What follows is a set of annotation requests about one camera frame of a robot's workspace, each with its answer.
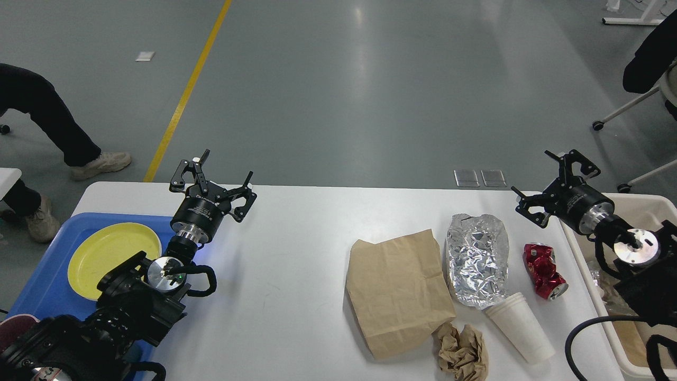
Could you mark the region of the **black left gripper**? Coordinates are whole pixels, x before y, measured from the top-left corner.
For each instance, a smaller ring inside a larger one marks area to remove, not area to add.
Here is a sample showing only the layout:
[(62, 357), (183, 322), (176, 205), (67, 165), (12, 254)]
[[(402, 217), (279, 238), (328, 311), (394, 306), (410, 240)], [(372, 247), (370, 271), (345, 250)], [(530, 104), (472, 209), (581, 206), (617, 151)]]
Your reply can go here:
[(176, 235), (196, 244), (211, 242), (225, 215), (242, 222), (257, 199), (251, 187), (253, 171), (237, 188), (225, 189), (209, 183), (203, 165), (210, 153), (206, 149), (198, 158), (182, 159), (169, 182), (170, 192), (186, 194), (171, 219), (171, 228)]

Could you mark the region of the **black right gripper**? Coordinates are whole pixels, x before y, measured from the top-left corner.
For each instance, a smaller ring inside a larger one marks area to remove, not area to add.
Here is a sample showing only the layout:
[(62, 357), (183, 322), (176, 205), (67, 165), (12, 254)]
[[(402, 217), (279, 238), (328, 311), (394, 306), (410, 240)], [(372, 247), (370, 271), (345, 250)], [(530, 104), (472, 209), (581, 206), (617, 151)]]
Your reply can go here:
[(601, 174), (600, 168), (578, 150), (556, 155), (545, 150), (545, 155), (558, 162), (558, 176), (542, 193), (527, 196), (515, 186), (515, 211), (544, 229), (552, 215), (580, 235), (590, 236), (597, 225), (614, 214), (614, 203), (586, 184)]

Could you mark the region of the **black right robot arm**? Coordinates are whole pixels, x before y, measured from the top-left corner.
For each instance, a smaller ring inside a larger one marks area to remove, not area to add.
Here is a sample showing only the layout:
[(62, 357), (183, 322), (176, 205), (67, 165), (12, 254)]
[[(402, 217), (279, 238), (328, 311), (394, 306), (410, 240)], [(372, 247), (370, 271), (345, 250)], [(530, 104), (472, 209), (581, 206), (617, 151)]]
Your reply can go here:
[(578, 333), (595, 324), (628, 321), (675, 327), (675, 224), (663, 220), (652, 231), (629, 224), (616, 214), (611, 198), (587, 184), (600, 169), (578, 150), (556, 155), (558, 176), (541, 192), (525, 195), (517, 188), (516, 212), (540, 228), (556, 217), (576, 234), (594, 243), (600, 268), (616, 279), (614, 289), (633, 315), (600, 316), (573, 328), (565, 341), (568, 366), (578, 380), (584, 375), (572, 355)]

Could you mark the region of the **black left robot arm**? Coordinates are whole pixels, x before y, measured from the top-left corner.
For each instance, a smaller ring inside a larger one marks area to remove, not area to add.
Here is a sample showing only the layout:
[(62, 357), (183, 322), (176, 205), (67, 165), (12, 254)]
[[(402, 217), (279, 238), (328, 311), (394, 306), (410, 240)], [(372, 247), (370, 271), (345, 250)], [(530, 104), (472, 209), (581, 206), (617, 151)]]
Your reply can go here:
[(175, 234), (164, 253), (150, 260), (138, 251), (108, 271), (86, 319), (61, 314), (10, 335), (2, 344), (2, 380), (124, 380), (138, 372), (166, 378), (162, 364), (133, 362), (130, 350), (137, 341), (157, 347), (186, 316), (184, 297), (208, 297), (217, 290), (215, 271), (196, 264), (196, 252), (213, 240), (226, 215), (241, 222), (257, 198), (252, 172), (232, 189), (207, 180), (203, 166), (209, 154), (183, 160), (172, 176), (169, 190), (184, 199), (171, 219)]

